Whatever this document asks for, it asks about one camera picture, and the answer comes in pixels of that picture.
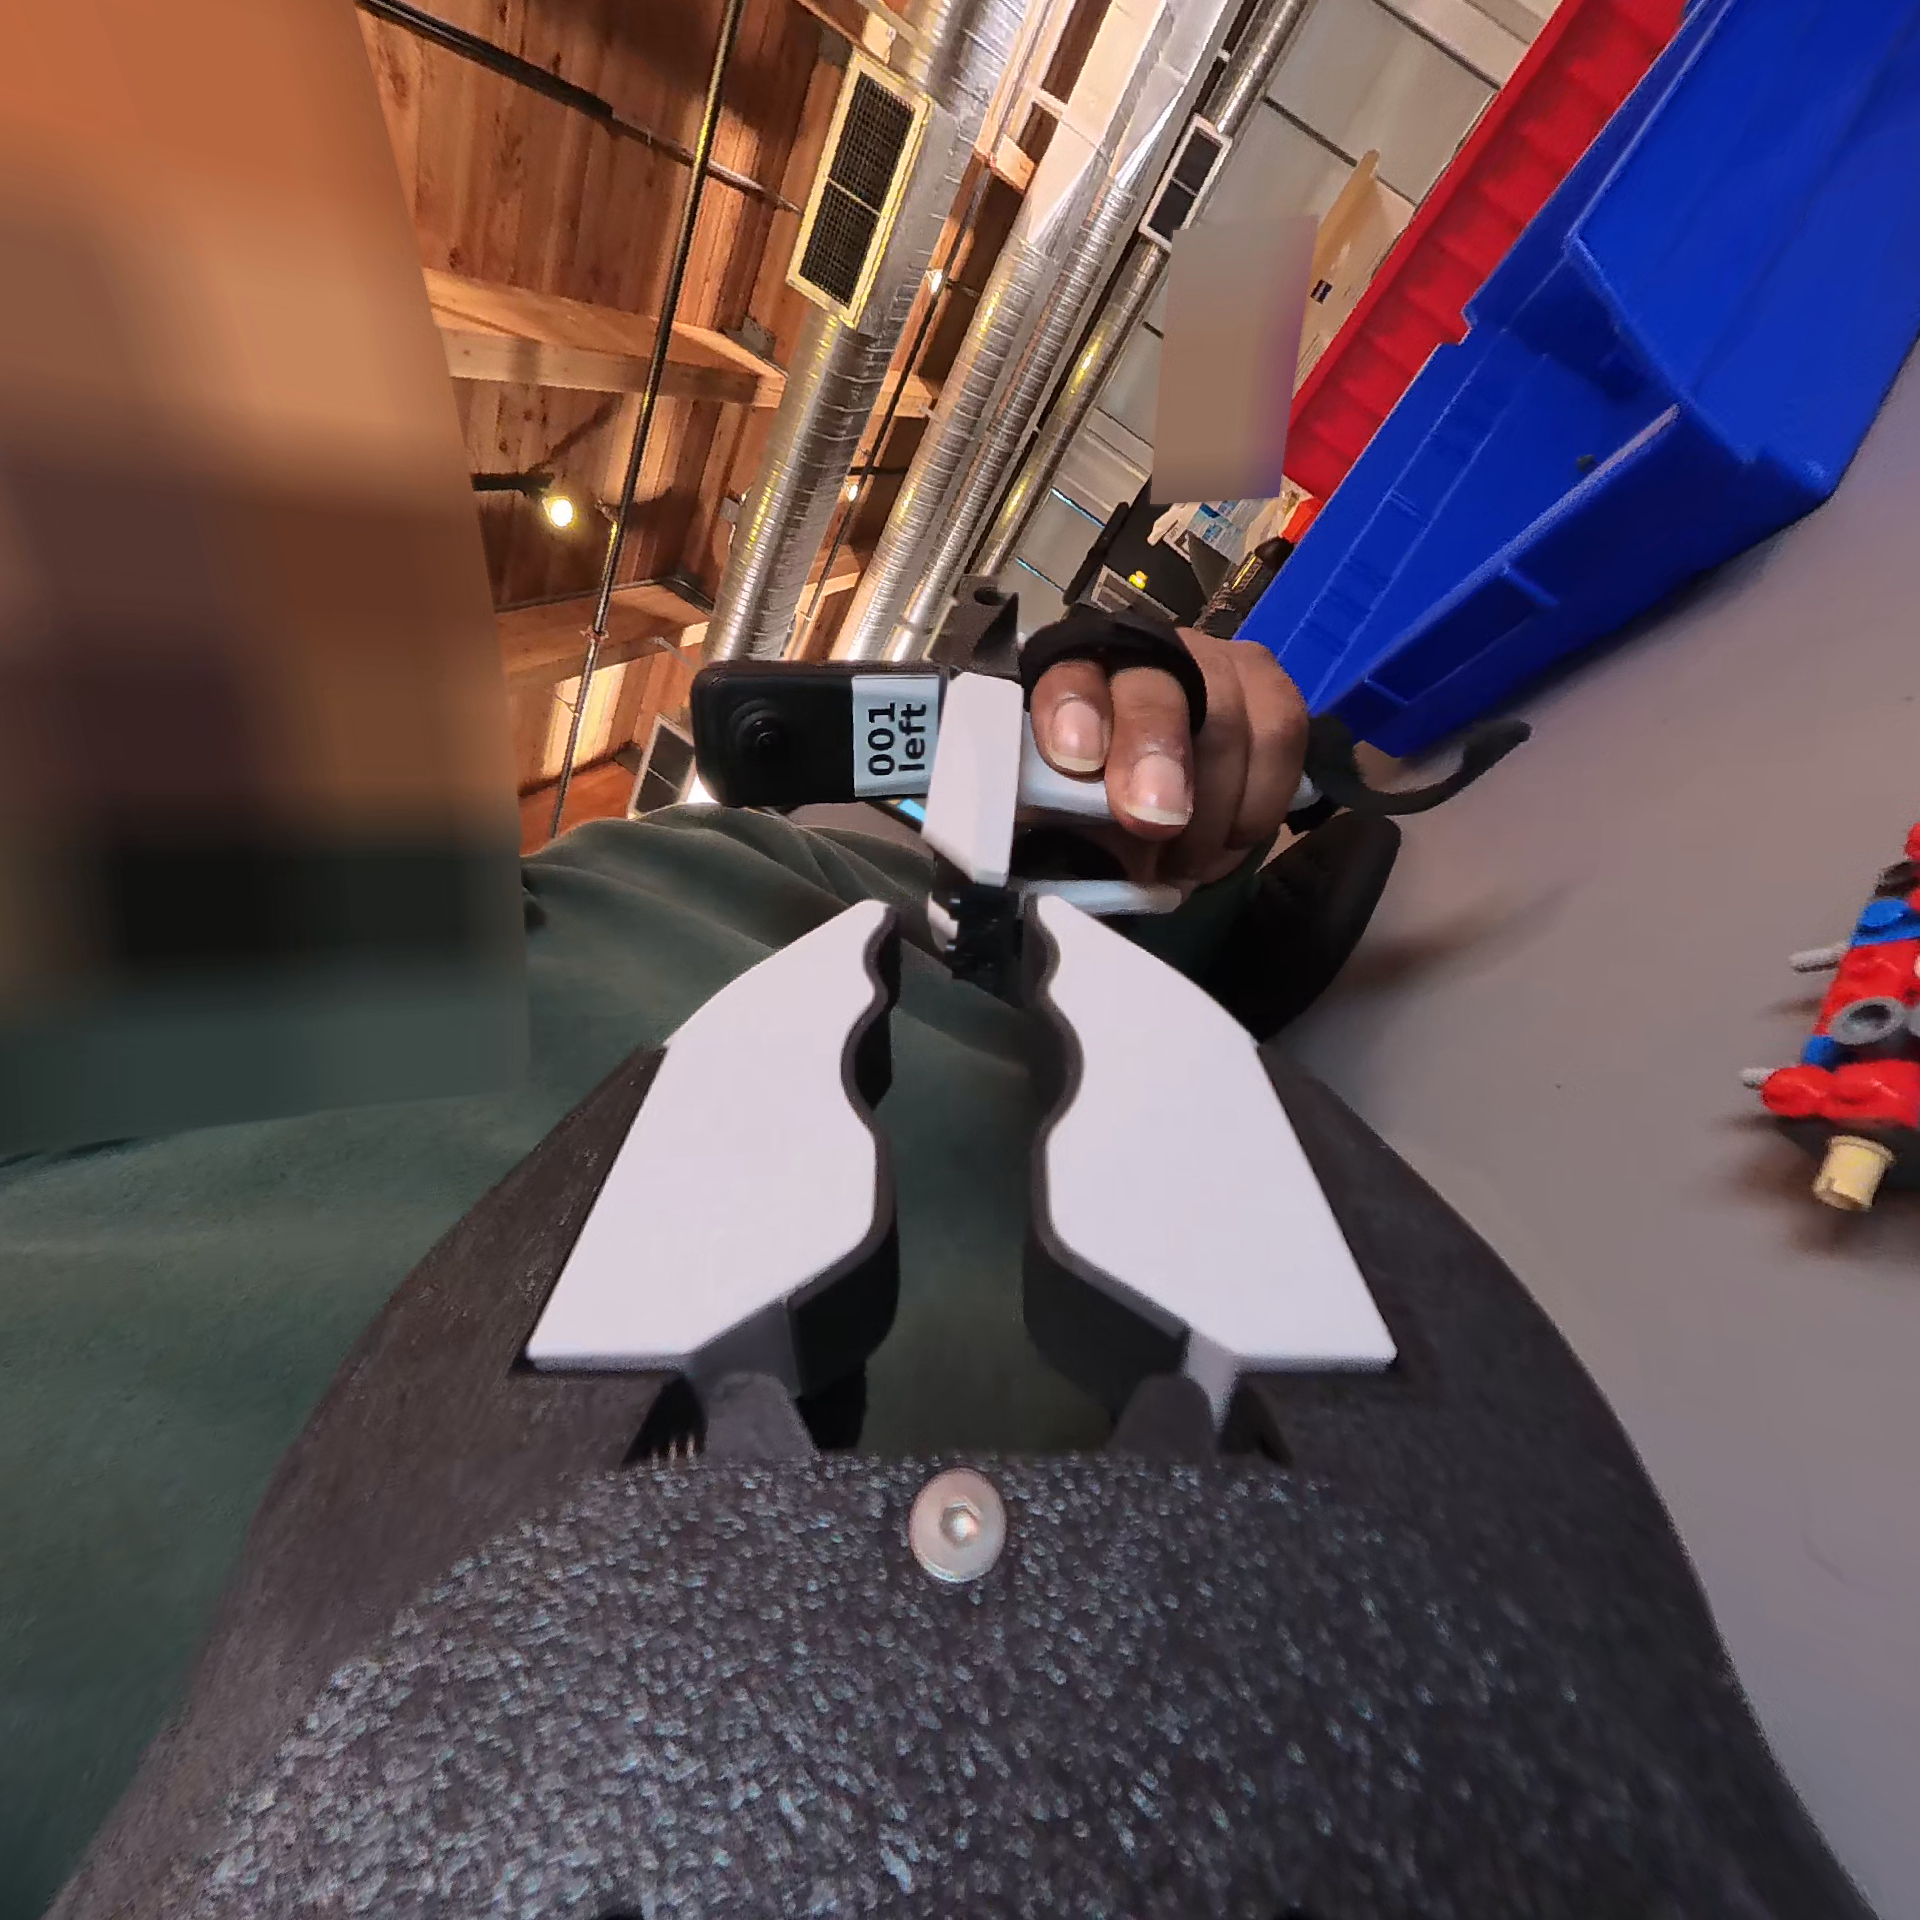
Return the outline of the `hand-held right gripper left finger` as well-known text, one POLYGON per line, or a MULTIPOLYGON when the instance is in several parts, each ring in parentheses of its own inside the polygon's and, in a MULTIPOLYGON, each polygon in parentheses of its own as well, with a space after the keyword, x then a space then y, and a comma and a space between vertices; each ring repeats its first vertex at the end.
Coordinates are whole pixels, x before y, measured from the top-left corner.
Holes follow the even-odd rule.
POLYGON ((896 1321, 897 916, 863 900, 736 976, 663 1044, 525 1342, 538 1374, 856 1376, 896 1321))

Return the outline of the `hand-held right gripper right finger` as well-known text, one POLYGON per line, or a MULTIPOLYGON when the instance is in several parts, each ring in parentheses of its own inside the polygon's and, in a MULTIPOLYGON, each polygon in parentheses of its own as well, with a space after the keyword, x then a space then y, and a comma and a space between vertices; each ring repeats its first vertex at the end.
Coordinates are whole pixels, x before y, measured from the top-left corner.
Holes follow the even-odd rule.
POLYGON ((1041 897, 1023 1326, 1111 1417, 1182 1379, 1217 1432, 1249 1376, 1378 1376, 1399 1347, 1251 1035, 1201 987, 1041 897))

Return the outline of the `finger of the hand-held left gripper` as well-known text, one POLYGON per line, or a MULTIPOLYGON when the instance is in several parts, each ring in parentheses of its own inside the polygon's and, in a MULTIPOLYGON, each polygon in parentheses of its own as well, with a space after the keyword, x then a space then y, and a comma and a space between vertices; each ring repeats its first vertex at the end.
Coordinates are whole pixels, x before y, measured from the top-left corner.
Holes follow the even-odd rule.
POLYGON ((1009 878, 1023 738, 1017 682, 949 680, 926 794, 926 844, 966 884, 1000 890, 1009 878))
POLYGON ((1184 906, 1184 895, 1177 884, 1079 875, 1017 878, 1015 898, 1015 916, 1019 922, 1031 920, 1039 900, 1065 903, 1098 922, 1160 920, 1184 906))

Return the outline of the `small black lego piece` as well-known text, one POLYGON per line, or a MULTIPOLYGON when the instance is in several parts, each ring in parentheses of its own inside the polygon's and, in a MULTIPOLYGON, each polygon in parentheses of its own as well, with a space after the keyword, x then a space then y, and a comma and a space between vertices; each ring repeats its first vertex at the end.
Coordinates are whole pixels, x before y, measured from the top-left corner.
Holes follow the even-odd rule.
POLYGON ((998 1002, 1017 998, 1022 906, 1015 891, 937 862, 927 891, 927 934, 953 978, 998 1002))

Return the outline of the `blue plastic bin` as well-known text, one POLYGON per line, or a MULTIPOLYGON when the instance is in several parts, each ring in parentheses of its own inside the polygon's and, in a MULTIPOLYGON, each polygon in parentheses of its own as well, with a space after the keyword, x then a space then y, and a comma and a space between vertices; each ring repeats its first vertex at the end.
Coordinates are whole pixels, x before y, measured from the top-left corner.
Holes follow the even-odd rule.
POLYGON ((1475 328, 1440 350, 1238 628, 1386 752, 1495 714, 1823 504, 1861 441, 1805 371, 1601 383, 1475 328))
POLYGON ((1685 6, 1470 303, 1605 403, 1674 410, 1799 518, 1915 344, 1915 3, 1685 6))

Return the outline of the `partly built lego car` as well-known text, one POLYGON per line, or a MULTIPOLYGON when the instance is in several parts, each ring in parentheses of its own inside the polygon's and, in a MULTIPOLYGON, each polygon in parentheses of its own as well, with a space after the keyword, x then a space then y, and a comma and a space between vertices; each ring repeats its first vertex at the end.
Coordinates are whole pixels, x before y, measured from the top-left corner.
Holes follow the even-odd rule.
POLYGON ((1789 955, 1821 976, 1808 1033, 1787 1065, 1744 1089, 1814 1159, 1811 1199, 1865 1214, 1918 1187, 1918 827, 1838 945, 1789 955))

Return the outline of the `person's left forearm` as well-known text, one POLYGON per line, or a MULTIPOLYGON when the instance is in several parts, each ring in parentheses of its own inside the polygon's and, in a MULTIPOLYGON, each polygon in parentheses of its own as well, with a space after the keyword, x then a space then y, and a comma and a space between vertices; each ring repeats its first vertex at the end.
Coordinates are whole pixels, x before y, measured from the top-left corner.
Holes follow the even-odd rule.
POLYGON ((929 858, 899 836, 771 812, 670 807, 573 827, 521 864, 531 976, 688 1002, 853 906, 896 916, 902 978, 949 990, 929 858))

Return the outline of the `person's left hand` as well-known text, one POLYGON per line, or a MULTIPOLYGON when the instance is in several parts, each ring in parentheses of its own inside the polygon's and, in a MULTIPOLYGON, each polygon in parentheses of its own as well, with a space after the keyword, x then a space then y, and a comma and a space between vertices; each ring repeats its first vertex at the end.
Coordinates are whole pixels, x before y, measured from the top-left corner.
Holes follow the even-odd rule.
POLYGON ((1031 729, 1065 778, 1098 778, 1111 824, 1083 836, 1131 883, 1178 895, 1267 858, 1305 774, 1305 700, 1259 646, 1182 628, 1206 686, 1191 726, 1182 684, 1154 666, 1055 664, 1032 688, 1031 729))

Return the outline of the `person's green sweatshirt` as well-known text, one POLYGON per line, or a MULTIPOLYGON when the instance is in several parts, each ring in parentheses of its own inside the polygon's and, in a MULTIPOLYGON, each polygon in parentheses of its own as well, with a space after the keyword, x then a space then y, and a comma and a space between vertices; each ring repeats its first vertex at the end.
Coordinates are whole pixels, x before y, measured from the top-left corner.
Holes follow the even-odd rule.
MULTIPOLYGON (((170 1718, 280 1455, 394 1287, 689 999, 531 976, 499 1095, 321 1112, 3 1162, 3 1916, 42 1916, 170 1718)), ((1037 1126, 1023 1022, 902 978, 902 1291, 880 1451, 1093 1449, 1111 1430, 1019 1308, 1037 1126)))

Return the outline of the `red plastic bin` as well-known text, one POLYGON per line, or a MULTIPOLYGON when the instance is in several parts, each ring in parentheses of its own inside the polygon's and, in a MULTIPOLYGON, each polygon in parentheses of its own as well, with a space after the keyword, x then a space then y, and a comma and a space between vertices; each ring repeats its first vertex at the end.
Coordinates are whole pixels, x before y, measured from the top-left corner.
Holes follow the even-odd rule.
POLYGON ((1645 78, 1679 3, 1566 3, 1483 107, 1333 344, 1286 430, 1286 480, 1326 502, 1530 218, 1645 78))

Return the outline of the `silver ventilation duct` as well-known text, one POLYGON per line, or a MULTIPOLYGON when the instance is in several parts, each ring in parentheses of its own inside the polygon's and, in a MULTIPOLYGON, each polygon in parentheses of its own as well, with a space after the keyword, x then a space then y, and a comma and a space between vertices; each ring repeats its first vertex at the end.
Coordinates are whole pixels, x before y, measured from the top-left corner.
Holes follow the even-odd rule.
POLYGON ((1113 3, 1063 100, 919 452, 885 521, 834 660, 922 657, 1039 407, 1085 276, 1113 241, 1096 212, 1138 190, 1206 78, 1226 3, 1113 3))
POLYGON ((1023 6, 905 6, 914 40, 897 40, 889 70, 927 98, 902 182, 902 209, 877 255, 877 284, 856 326, 808 313, 783 379, 759 480, 739 514, 707 617, 703 660, 778 658, 808 568, 856 462, 941 238, 975 137, 1015 60, 1023 6))

